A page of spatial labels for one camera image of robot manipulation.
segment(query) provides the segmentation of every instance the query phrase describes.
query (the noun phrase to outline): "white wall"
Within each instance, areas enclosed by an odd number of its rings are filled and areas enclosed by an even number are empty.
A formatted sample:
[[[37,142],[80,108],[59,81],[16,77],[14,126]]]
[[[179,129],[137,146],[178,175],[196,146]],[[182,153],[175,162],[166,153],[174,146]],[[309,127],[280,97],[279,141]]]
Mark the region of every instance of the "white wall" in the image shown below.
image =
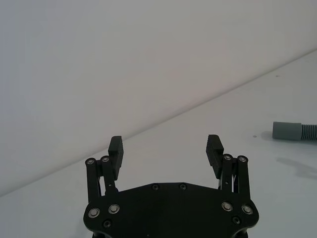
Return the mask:
[[[0,2],[0,194],[317,47],[311,0]]]
[[[249,158],[251,198],[260,213],[249,237],[315,237],[317,144],[273,140],[270,131],[275,120],[316,123],[316,75],[317,51],[124,140],[116,186],[217,187],[205,153],[207,136],[215,133],[226,153]],[[87,204],[81,161],[1,197],[0,237],[90,238],[83,224]]]

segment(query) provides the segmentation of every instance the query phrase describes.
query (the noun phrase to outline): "screw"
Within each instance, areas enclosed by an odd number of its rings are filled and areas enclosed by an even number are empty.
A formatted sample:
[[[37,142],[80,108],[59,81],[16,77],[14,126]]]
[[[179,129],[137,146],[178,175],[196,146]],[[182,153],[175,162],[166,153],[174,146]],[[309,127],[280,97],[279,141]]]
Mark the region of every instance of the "screw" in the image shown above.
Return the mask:
[[[238,217],[233,217],[232,222],[236,225],[240,224],[240,219]]]
[[[227,212],[230,212],[233,209],[232,205],[230,203],[228,203],[228,202],[223,202],[221,206]]]
[[[109,206],[109,209],[108,209],[110,214],[116,214],[119,210],[120,210],[120,207],[117,204],[112,204],[111,206]]]
[[[239,157],[239,160],[241,161],[241,162],[246,162],[246,158],[244,158],[244,157]]]
[[[242,211],[248,215],[251,215],[253,213],[252,208],[247,205],[242,206]]]
[[[157,184],[154,184],[154,185],[152,186],[152,189],[156,191],[156,190],[159,189],[159,186],[158,186]]]
[[[102,161],[103,161],[103,162],[108,162],[108,161],[109,161],[109,158],[108,158],[108,157],[104,157],[104,158],[102,159]]]
[[[182,183],[179,187],[180,187],[180,189],[182,189],[182,190],[186,190],[186,185],[183,184],[183,183]]]
[[[230,157],[229,155],[225,155],[224,158],[225,158],[226,160],[231,160],[231,157]]]
[[[111,221],[110,220],[105,220],[104,228],[109,228],[110,226],[111,226]]]
[[[95,218],[100,214],[100,210],[98,208],[93,208],[88,212],[88,217]]]

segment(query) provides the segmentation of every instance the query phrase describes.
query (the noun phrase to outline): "black metal plate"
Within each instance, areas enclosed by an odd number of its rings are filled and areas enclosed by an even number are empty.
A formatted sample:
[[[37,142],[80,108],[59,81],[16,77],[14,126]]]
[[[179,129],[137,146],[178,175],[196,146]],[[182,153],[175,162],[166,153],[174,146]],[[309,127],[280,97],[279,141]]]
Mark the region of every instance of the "black metal plate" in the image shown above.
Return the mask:
[[[259,220],[254,203],[238,193],[188,183],[156,184],[158,190],[149,184],[93,200],[84,214],[86,227],[106,238],[232,238]],[[223,210],[223,202],[233,210]],[[108,212],[112,204],[120,206],[118,213]],[[252,207],[253,214],[245,214],[243,205]],[[88,217],[92,208],[100,209],[96,218]],[[233,217],[240,219],[239,225]],[[105,220],[111,221],[109,228],[103,226]]]

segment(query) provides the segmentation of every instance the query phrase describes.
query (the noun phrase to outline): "gray hose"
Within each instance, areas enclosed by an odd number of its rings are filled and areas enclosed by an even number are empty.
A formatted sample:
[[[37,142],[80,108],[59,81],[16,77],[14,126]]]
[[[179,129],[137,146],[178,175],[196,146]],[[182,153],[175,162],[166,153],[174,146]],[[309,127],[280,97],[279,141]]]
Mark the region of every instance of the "gray hose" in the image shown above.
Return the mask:
[[[317,140],[317,125],[273,122],[273,138],[285,140]]]

